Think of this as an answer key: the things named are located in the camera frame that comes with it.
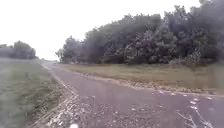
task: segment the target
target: grassy verge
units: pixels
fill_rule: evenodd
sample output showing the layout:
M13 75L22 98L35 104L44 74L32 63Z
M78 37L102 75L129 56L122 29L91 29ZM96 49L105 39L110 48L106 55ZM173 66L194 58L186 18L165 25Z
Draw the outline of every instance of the grassy verge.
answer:
M0 127L24 128L58 104L57 82L34 61L0 59Z
M194 90L209 90L211 93L224 88L224 66L210 65L195 70L170 65L64 65L68 69L106 78L129 80L140 83L153 83L162 86Z

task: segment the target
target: roadside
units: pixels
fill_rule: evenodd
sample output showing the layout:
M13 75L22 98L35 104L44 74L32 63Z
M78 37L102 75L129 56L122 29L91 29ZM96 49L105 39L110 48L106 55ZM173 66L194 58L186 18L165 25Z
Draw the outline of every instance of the roadside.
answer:
M189 93L223 94L224 66L214 64L190 69L171 65L63 65L67 69L96 79L133 87Z
M27 127L64 100L60 86L35 61L1 58L0 70L0 127Z

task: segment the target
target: overcast sky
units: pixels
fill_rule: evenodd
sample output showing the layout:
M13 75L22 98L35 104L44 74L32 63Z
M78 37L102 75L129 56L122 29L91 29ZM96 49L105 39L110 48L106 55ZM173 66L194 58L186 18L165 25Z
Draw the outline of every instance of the overcast sky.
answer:
M198 0L0 0L0 44L21 40L37 56L54 55L72 35L83 39L94 27L126 14L172 11L174 5L198 6Z

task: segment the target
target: grass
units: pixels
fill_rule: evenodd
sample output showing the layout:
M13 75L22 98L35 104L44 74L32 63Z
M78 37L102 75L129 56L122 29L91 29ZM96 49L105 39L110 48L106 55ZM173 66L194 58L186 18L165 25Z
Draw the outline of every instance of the grass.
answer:
M27 127L62 96L57 82L37 62L0 59L0 71L0 127Z
M161 88L186 88L199 90L217 90L224 88L224 66L214 64L198 67L170 65L65 65L68 69L106 78L129 80L140 83L153 83Z

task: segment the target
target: vegetation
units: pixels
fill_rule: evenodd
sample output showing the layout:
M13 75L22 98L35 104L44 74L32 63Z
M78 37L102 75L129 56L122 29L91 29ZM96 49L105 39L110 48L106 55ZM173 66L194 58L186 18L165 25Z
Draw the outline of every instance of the vegetation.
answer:
M17 41L13 46L7 46L6 44L0 45L0 57L35 59L36 51L29 44Z
M224 88L222 78L224 66L222 64L198 67L194 71L185 66L172 67L172 65L166 64L132 66L124 64L73 64L64 66L72 71L116 79L121 81L122 85L131 84L134 87L211 94L223 93L221 89Z
M83 41L72 37L56 54L62 62L155 64L178 62L208 64L223 58L223 0L200 0L186 12L175 6L164 18L126 15L86 33Z
M0 127L25 128L58 104L57 82L37 62L0 59Z

